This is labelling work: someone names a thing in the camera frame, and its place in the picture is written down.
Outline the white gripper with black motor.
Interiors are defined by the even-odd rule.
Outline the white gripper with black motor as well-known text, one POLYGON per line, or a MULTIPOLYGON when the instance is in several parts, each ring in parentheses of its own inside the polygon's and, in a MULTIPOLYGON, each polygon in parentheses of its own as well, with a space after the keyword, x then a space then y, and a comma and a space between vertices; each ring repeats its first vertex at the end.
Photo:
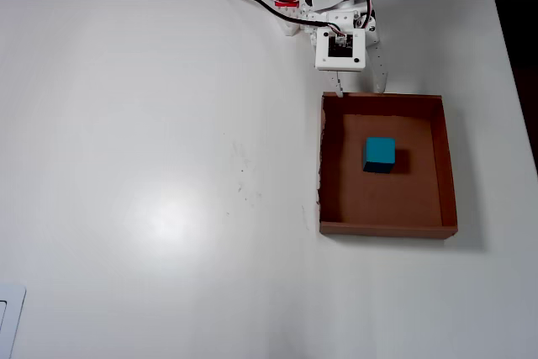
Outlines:
MULTIPOLYGON (((361 29, 366 21, 367 12, 358 9, 332 10, 321 13, 305 14, 307 20, 326 21, 335 24, 339 31, 346 33, 351 29, 361 29)), ((372 11, 365 28, 366 51, 368 56, 367 69, 370 72, 372 92, 384 93, 388 79, 388 66, 385 62, 382 43, 377 31, 375 12, 372 11)), ((352 56, 352 40, 330 31, 329 56, 352 56)), ((330 71, 330 83, 338 98, 344 95, 338 71, 330 71)))

